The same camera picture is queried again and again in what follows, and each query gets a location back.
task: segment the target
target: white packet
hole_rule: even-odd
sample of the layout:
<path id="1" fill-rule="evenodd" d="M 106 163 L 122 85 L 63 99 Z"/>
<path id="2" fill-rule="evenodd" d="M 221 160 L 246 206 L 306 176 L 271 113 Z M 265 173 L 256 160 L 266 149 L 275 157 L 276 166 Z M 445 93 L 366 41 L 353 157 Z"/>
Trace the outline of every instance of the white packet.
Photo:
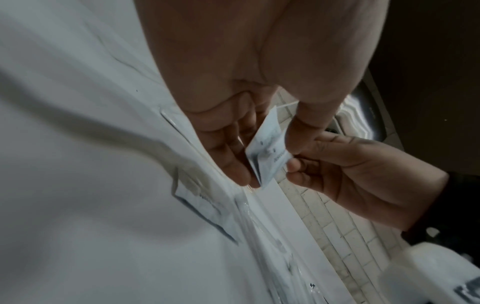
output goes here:
<path id="1" fill-rule="evenodd" d="M 261 176 L 261 186 L 266 187 L 276 173 L 293 156 L 285 147 L 284 130 L 270 146 L 258 155 L 258 168 Z"/>
<path id="2" fill-rule="evenodd" d="M 196 183 L 185 171 L 178 169 L 175 196 L 183 199 L 207 221 L 224 232 L 228 237 L 240 242 L 239 230 L 234 215 L 219 201 L 209 189 Z"/>
<path id="3" fill-rule="evenodd" d="M 277 107 L 274 106 L 259 127 L 250 144 L 245 148 L 246 157 L 260 183 L 262 176 L 259 170 L 258 156 L 265 151 L 282 133 L 277 117 Z"/>

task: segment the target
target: dark wall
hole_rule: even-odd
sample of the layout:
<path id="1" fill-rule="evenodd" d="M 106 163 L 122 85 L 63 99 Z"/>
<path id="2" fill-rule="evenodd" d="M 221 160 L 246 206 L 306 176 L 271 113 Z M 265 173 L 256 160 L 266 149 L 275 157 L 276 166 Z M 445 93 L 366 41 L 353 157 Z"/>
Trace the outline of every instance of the dark wall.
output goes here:
<path id="1" fill-rule="evenodd" d="M 480 175 L 480 1 L 393 0 L 369 68 L 406 152 Z"/>

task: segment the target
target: pinky finger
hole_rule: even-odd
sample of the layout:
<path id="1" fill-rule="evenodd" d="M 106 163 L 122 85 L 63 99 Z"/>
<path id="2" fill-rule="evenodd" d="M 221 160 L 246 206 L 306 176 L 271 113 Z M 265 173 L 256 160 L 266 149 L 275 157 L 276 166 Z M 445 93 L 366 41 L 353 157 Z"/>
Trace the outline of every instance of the pinky finger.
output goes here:
<path id="1" fill-rule="evenodd" d="M 320 175 L 308 175 L 301 172 L 289 172 L 286 178 L 293 184 L 323 192 L 324 179 Z"/>

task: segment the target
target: black sleeve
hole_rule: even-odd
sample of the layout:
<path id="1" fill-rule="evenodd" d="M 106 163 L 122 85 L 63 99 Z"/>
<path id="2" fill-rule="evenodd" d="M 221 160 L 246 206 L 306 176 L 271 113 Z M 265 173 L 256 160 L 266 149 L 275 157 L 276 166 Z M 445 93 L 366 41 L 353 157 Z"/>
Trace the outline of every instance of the black sleeve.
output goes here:
<path id="1" fill-rule="evenodd" d="M 449 173 L 448 183 L 410 230 L 401 234 L 410 245 L 431 242 L 458 254 L 469 255 L 480 264 L 480 177 Z M 427 228 L 439 231 L 429 236 Z"/>

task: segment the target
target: folded paper packet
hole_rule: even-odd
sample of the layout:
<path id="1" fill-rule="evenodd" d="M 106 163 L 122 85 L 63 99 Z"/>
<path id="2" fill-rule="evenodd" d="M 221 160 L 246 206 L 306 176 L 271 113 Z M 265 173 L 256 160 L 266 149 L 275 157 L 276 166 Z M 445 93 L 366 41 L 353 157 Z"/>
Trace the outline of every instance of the folded paper packet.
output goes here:
<path id="1" fill-rule="evenodd" d="M 280 129 L 276 106 L 265 117 L 245 154 L 262 188 L 293 157 L 285 147 L 285 131 Z"/>

